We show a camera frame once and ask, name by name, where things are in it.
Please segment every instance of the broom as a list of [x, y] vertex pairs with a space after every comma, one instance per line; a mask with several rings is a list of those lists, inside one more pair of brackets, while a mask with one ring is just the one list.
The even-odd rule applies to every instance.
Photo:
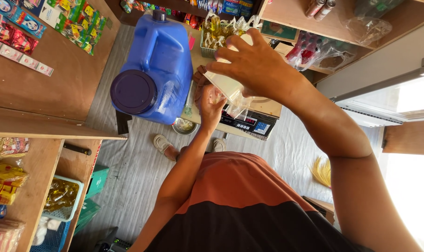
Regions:
[[330, 160], [327, 158], [326, 161], [321, 164], [321, 157], [317, 157], [315, 162], [309, 167], [313, 179], [316, 180], [323, 186], [331, 187], [330, 184]]

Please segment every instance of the blue plastic container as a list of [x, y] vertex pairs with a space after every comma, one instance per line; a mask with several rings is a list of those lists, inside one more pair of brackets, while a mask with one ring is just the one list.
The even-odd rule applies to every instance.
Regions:
[[171, 125], [180, 117], [189, 92], [193, 67], [187, 31], [154, 10], [134, 30], [128, 60], [111, 85], [118, 111]]
[[30, 252], [60, 252], [66, 242], [70, 221], [61, 222], [57, 231], [47, 230], [44, 242], [39, 246], [31, 246]]

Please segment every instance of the person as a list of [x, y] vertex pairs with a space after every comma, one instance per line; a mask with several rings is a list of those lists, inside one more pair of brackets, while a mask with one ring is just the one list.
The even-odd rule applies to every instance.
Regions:
[[177, 152], [164, 139], [161, 152], [177, 158], [162, 183], [153, 212], [130, 252], [141, 251], [422, 251], [400, 219], [371, 145], [338, 106], [284, 62], [254, 28], [250, 46], [238, 36], [220, 48], [207, 71], [229, 76], [244, 96], [275, 100], [297, 115], [331, 162], [337, 231], [260, 157], [237, 152], [204, 154], [224, 102], [203, 90], [201, 126]]

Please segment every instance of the purple cap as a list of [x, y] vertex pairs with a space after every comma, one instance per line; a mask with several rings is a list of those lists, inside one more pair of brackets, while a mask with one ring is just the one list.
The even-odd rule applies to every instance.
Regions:
[[147, 112], [156, 102], [156, 98], [154, 80], [142, 71], [126, 70], [112, 81], [112, 102], [127, 114]]

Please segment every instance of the blue plastic basket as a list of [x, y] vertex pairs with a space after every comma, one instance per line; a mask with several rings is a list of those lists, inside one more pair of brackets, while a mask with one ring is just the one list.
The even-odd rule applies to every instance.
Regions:
[[70, 221], [61, 222], [57, 231], [47, 230], [44, 242], [39, 246], [31, 246], [30, 252], [60, 252], [66, 241]]

